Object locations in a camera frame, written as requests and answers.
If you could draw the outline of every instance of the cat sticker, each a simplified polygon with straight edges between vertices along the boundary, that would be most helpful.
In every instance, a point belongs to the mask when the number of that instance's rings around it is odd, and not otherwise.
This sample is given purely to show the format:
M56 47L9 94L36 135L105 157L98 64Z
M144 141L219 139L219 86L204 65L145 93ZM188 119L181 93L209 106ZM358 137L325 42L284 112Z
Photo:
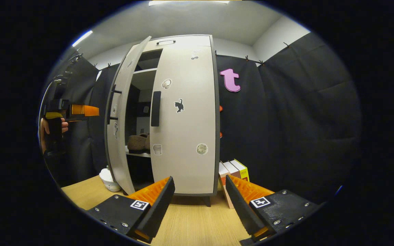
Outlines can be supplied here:
M180 113L182 111L184 111L183 109L183 100L181 98L179 98L180 102L175 101L174 102L174 106L177 108L177 112L176 113Z

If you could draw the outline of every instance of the white bowl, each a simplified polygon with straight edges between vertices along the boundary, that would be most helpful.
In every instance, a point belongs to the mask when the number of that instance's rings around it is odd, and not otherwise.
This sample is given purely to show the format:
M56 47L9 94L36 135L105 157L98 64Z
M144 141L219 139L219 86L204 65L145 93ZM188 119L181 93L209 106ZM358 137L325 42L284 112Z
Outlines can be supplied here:
M100 179L103 181L104 185L108 190L111 192L117 192L121 190L121 187L119 187L119 184L114 182L112 179L112 174L107 168L103 168L100 172Z

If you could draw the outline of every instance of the ceiling light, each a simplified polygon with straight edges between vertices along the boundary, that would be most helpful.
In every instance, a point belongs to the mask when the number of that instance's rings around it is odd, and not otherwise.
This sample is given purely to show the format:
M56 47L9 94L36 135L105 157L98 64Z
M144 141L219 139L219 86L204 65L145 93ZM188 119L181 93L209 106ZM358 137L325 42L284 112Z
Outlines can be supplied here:
M167 2L178 2L178 1L149 1L148 6L156 5L156 4L161 4L161 3L167 3ZM229 1L208 1L208 2L217 2L217 3L225 3L227 4Z
M81 36L77 41L75 41L75 43L72 44L72 47L78 45L78 43L80 43L81 40L86 39L91 33L92 30L89 30L87 33L83 34L83 36Z
M161 3L167 3L167 2L172 2L172 1L150 1L150 2L148 2L148 6L161 4Z

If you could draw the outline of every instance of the door handle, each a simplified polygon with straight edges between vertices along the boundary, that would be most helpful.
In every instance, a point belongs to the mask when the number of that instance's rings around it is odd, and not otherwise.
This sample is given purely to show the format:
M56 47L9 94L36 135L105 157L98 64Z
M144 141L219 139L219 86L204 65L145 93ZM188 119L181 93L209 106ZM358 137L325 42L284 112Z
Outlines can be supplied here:
M175 40L164 40L164 41L157 42L156 45L159 45L160 42L168 42L168 41L172 41L172 43L175 43Z
M110 124L110 111L111 111L111 108L112 108L112 99L114 98L115 86L116 86L116 84L114 84L112 86L112 90L110 91L110 95L109 95L109 101L108 101L109 107L107 108L107 112L106 112L107 124L108 125Z
M151 126L159 126L160 109L161 109L161 92L160 91L153 92Z

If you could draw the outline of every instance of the slipper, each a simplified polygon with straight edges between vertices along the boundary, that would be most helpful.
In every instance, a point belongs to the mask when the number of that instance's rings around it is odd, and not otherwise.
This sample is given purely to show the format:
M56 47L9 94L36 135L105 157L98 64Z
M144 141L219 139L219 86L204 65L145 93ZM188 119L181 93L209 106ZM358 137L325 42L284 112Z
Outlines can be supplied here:
M146 139L147 139L147 134L131 135L129 136L129 142L127 143L127 148L129 150L143 150Z
M145 146L147 150L150 149L150 134L147 134L147 138L145 139Z

